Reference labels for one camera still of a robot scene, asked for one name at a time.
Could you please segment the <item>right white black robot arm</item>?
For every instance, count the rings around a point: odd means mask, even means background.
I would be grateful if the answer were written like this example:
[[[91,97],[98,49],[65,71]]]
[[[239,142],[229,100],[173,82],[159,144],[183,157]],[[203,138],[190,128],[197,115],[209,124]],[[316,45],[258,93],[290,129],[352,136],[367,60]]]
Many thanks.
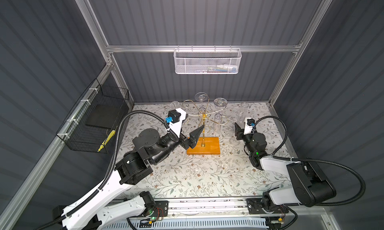
[[[332,199],[337,191],[319,165],[315,162],[300,162],[292,159],[279,160],[266,153],[266,137],[254,130],[255,122],[241,128],[235,126],[235,137],[245,144],[245,153],[252,166],[288,177],[289,187],[277,187],[263,193],[261,205],[266,213],[272,213],[281,205],[303,205],[312,207]]]

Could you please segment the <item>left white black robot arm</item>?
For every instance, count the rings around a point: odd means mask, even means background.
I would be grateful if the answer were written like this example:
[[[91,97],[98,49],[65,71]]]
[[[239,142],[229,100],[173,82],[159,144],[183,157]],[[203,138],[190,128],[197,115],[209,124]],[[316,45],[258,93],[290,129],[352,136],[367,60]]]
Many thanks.
[[[194,148],[203,129],[195,129],[189,137],[180,135],[177,141],[169,134],[161,137],[155,129],[142,131],[133,140],[133,151],[126,153],[103,181],[75,203],[56,210],[54,224],[60,224],[64,230],[101,230],[124,218],[151,215],[156,202],[148,191],[119,204],[110,203],[149,176],[152,166],[162,162],[176,147]]]

